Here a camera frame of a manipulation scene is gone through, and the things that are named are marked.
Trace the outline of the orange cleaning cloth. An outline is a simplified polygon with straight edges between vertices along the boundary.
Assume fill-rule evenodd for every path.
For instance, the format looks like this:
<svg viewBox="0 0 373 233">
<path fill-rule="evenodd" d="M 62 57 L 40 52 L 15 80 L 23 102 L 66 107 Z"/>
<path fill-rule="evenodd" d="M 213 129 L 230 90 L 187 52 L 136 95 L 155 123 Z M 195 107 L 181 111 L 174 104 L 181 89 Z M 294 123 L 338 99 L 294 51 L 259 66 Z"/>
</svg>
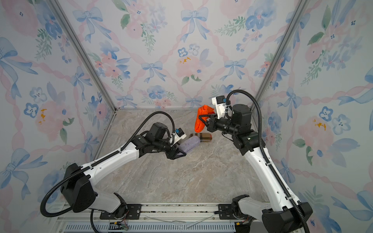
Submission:
<svg viewBox="0 0 373 233">
<path fill-rule="evenodd" d="M 195 121 L 194 131 L 200 133 L 207 125 L 207 120 L 210 115 L 215 114 L 215 111 L 212 107 L 208 105 L 203 105 L 198 108 L 197 118 Z"/>
</svg>

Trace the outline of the purple fabric eyeglass case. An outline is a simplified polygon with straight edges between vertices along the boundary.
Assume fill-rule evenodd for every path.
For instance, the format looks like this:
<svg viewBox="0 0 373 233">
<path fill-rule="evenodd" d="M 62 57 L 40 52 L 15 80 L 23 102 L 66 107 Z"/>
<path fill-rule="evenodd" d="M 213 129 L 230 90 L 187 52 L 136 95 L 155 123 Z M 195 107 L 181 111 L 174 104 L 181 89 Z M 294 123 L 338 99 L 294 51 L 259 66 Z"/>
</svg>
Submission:
<svg viewBox="0 0 373 233">
<path fill-rule="evenodd" d="M 183 151 L 184 153 L 188 154 L 191 152 L 195 147 L 199 146 L 201 140 L 198 136 L 192 136 L 187 140 L 183 141 L 179 146 L 179 150 Z"/>
</svg>

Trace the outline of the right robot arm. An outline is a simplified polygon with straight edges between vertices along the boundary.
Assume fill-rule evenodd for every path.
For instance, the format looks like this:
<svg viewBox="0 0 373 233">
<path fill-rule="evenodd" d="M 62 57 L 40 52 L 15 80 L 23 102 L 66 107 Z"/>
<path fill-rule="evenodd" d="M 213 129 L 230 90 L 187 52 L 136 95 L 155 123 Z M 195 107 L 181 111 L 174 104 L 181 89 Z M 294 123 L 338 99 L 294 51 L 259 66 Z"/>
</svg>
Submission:
<svg viewBox="0 0 373 233">
<path fill-rule="evenodd" d="M 232 200 L 232 215 L 237 219 L 261 221 L 269 233 L 291 233 L 298 229 L 309 232 L 307 220 L 313 213 L 307 202 L 302 202 L 290 190 L 280 172 L 274 167 L 260 134 L 251 128 L 250 108 L 243 104 L 233 106 L 231 118 L 225 116 L 225 105 L 216 110 L 204 105 L 198 109 L 195 130 L 204 127 L 209 132 L 220 131 L 231 135 L 235 147 L 254 168 L 267 196 L 268 203 L 259 202 L 249 195 Z"/>
</svg>

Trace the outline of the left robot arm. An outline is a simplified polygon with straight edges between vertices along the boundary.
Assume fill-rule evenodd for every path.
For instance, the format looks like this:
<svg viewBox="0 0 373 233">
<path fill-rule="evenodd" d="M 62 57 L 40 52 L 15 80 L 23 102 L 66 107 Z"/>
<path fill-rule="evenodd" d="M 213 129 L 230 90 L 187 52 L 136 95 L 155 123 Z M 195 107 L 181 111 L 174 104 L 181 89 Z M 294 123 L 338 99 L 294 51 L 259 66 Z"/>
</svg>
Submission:
<svg viewBox="0 0 373 233">
<path fill-rule="evenodd" d="M 105 211 L 116 219 L 123 218 L 128 212 L 125 200 L 117 193 L 97 190 L 96 184 L 115 170 L 146 154 L 163 152 L 170 160 L 186 156 L 177 144 L 185 138 L 186 134 L 181 128 L 171 134 L 165 124 L 156 122 L 150 130 L 134 136 L 125 149 L 113 151 L 103 161 L 87 163 L 88 170 L 64 183 L 61 193 L 75 213 L 93 209 Z"/>
</svg>

